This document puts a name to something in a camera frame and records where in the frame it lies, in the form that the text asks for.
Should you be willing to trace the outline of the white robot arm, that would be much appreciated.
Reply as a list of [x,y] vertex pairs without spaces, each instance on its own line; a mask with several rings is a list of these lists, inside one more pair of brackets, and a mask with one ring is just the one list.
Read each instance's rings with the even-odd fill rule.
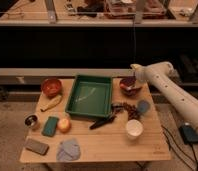
[[159,62],[148,66],[131,64],[131,68],[139,82],[149,82],[156,87],[198,133],[198,99],[169,78],[174,71],[170,62]]

